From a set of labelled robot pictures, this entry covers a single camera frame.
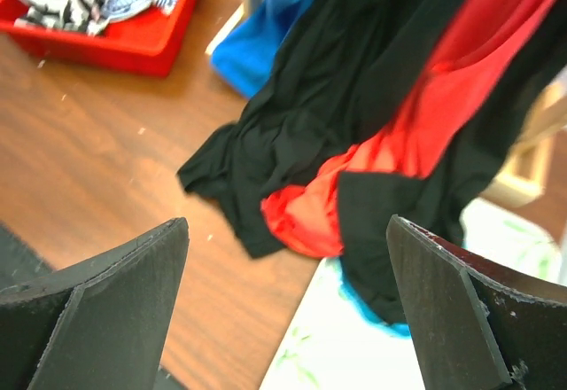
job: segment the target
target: wooden floor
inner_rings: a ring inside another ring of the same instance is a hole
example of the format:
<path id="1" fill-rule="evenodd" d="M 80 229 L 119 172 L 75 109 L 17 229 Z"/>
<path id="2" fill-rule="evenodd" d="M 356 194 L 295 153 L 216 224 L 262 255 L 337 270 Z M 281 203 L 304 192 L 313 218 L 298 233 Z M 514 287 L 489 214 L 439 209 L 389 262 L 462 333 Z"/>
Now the wooden floor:
<path id="1" fill-rule="evenodd" d="M 221 214 L 187 197 L 175 171 L 245 102 L 210 70 L 208 42 L 239 0 L 201 0 L 165 81 L 46 62 L 0 36 L 0 220 L 63 268 L 173 216 L 190 254 L 163 363 L 186 386 L 254 389 L 315 261 L 251 261 Z M 523 208 L 559 238 L 567 217 L 567 135 L 546 196 Z"/>

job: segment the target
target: red garment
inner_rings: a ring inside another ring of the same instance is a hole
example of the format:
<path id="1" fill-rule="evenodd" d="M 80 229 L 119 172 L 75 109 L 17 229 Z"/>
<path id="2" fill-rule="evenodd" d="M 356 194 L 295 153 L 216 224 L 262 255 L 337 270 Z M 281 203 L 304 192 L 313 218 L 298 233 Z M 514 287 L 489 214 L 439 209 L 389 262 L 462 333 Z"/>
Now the red garment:
<path id="1" fill-rule="evenodd" d="M 287 186 L 262 201 L 274 235 L 303 254 L 340 255 L 338 173 L 429 176 L 454 134 L 477 112 L 554 2 L 467 0 L 387 126 L 327 160 L 307 187 Z"/>

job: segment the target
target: wooden drying rack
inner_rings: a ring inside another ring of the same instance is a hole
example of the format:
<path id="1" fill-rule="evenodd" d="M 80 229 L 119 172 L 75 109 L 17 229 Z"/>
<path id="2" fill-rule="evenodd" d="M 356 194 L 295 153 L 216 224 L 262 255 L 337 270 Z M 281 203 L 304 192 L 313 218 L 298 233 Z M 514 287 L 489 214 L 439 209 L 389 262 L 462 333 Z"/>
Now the wooden drying rack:
<path id="1" fill-rule="evenodd" d="M 206 54 L 236 25 L 260 6 L 261 0 L 242 0 L 242 4 L 209 43 Z M 545 192 L 555 133 L 567 125 L 567 96 L 559 82 L 550 84 L 538 97 L 528 114 L 524 129 L 500 173 L 482 193 L 483 198 L 505 207 L 528 204 Z"/>

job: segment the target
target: red basket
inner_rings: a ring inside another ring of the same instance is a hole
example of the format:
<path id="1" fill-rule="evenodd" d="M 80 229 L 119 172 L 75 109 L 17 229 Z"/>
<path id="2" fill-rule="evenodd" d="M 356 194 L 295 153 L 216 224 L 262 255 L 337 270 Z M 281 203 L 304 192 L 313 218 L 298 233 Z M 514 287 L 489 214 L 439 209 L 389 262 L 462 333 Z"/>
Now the red basket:
<path id="1" fill-rule="evenodd" d="M 98 37 L 43 28 L 15 27 L 27 6 L 0 0 L 0 31 L 23 50 L 42 59 L 63 59 L 134 74 L 166 77 L 183 42 L 197 0 L 179 0 L 170 16 L 152 7 L 111 24 Z"/>

